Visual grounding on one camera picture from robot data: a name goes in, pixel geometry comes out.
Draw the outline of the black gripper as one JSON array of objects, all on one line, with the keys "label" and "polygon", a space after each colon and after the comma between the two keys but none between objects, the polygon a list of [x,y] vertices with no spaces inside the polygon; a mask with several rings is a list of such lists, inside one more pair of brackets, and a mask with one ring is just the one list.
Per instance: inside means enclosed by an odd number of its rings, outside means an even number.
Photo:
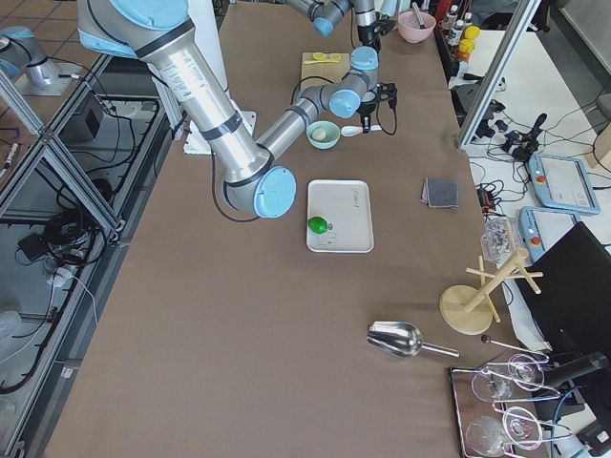
[{"label": "black gripper", "polygon": [[394,83],[378,83],[372,90],[366,92],[364,100],[358,108],[361,118],[362,132],[370,131],[370,116],[383,102],[388,102],[390,109],[395,113],[397,106],[397,88]]},{"label": "black gripper", "polygon": [[381,50],[380,38],[387,32],[385,21],[374,21],[370,25],[358,27],[358,38],[364,47],[370,47],[379,52]]}]

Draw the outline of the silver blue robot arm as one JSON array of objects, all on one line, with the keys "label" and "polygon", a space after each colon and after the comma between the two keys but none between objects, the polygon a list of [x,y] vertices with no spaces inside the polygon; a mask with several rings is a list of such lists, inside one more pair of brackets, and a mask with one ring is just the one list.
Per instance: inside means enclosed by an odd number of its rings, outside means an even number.
[{"label": "silver blue robot arm", "polygon": [[225,87],[218,26],[209,1],[80,1],[81,44],[92,51],[140,60],[159,73],[224,166],[226,202],[252,218],[275,219],[292,206],[296,179],[276,165],[291,144],[325,111],[352,117],[373,99],[381,36],[394,26],[371,1],[291,1],[322,36],[354,14],[360,47],[337,83],[309,87],[258,139]]},{"label": "silver blue robot arm", "polygon": [[354,15],[362,46],[381,50],[382,36],[390,33],[395,21],[375,10],[370,0],[287,0],[285,4],[305,16],[322,36],[329,36],[346,16]]}]

